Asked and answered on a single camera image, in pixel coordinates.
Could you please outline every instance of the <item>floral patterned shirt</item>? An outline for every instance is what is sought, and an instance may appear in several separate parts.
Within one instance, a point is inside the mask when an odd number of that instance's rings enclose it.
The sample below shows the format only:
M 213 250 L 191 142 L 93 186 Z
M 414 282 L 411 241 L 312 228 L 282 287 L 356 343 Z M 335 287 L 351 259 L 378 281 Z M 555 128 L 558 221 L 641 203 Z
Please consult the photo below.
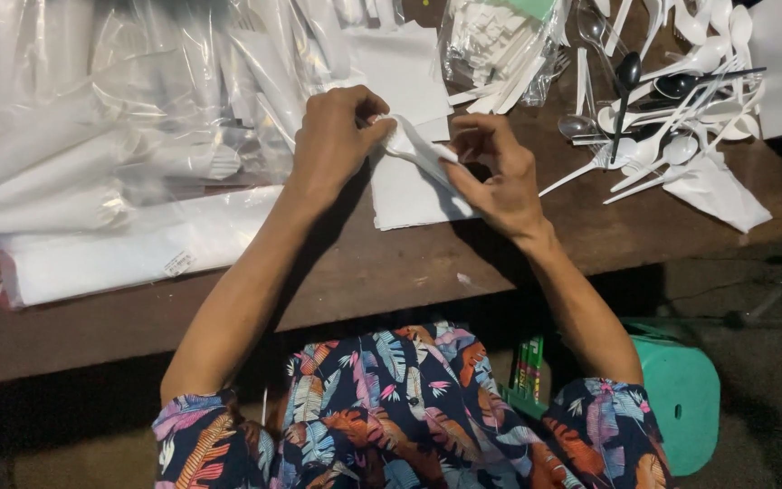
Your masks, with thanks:
M 279 443 L 231 391 L 171 401 L 156 488 L 675 487 L 642 386 L 575 381 L 531 429 L 449 323 L 308 345 L 288 378 Z

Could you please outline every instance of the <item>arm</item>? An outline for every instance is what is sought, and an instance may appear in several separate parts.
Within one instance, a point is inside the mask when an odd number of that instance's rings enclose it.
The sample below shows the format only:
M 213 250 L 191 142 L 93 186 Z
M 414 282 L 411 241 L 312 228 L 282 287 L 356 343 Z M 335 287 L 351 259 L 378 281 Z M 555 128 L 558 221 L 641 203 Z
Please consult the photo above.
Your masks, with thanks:
M 488 154 L 499 174 L 480 183 L 459 165 L 443 162 L 449 179 L 496 230 L 527 256 L 548 298 L 564 342 L 587 375 L 641 384 L 641 364 L 623 325 L 563 250 L 542 215 L 533 153 L 518 144 L 505 117 L 457 117 L 452 141 L 462 155 Z
M 363 86 L 313 96 L 297 132 L 294 169 L 255 239 L 223 275 L 180 342 L 162 380 L 162 405 L 182 394 L 215 393 L 261 338 L 315 220 L 332 205 L 374 144 L 395 127 L 388 107 Z

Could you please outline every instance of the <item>hand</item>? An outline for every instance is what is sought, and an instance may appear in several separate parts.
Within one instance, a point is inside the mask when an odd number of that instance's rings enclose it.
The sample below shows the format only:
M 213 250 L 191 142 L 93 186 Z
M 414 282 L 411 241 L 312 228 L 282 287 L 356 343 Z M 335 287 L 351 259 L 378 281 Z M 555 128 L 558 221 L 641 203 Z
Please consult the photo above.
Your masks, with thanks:
M 367 153 L 396 127 L 394 119 L 375 120 L 388 110 L 385 101 L 363 85 L 311 96 L 295 134 L 295 164 L 286 186 L 330 206 Z M 355 117 L 375 124 L 358 129 Z
M 452 125 L 463 129 L 449 145 L 461 155 L 461 163 L 463 158 L 487 154 L 494 157 L 499 170 L 499 174 L 481 183 L 467 169 L 441 159 L 454 187 L 518 248 L 532 248 L 546 242 L 552 228 L 542 215 L 536 161 L 530 150 L 518 144 L 508 120 L 502 116 L 471 114 L 455 117 Z

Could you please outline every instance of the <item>wooden table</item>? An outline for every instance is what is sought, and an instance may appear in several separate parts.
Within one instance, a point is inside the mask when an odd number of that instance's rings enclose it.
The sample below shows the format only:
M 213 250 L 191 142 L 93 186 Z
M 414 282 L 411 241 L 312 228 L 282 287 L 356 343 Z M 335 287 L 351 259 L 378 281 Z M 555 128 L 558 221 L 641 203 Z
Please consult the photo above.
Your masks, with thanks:
M 441 5 L 407 0 L 408 17 L 438 25 Z M 624 30 L 644 39 L 634 3 Z M 653 53 L 673 41 L 667 32 Z M 654 55 L 648 58 L 653 65 Z M 589 160 L 557 132 L 571 106 L 570 69 L 541 109 L 513 110 L 515 133 L 537 156 L 545 187 Z M 587 274 L 782 240 L 782 161 L 761 141 L 723 145 L 738 180 L 774 219 L 742 235 L 659 189 L 603 206 L 616 174 L 591 172 L 543 201 L 559 238 Z M 512 289 L 532 280 L 527 264 L 481 220 L 381 232 L 373 227 L 361 172 L 305 246 L 280 306 L 278 330 Z M 0 381 L 173 350 L 223 272 L 207 272 L 22 312 L 0 308 Z M 468 283 L 459 277 L 465 275 Z

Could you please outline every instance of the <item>barcode sticker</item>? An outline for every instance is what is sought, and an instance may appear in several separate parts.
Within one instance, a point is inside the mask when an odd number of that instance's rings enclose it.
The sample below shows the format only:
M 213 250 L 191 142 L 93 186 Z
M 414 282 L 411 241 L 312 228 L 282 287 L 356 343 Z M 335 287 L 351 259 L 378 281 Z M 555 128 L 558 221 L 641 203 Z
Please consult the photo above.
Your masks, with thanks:
M 177 253 L 177 256 L 165 265 L 165 274 L 169 277 L 176 277 L 182 272 L 189 270 L 189 267 L 192 266 L 195 260 L 196 258 L 189 253 L 189 250 L 180 251 Z

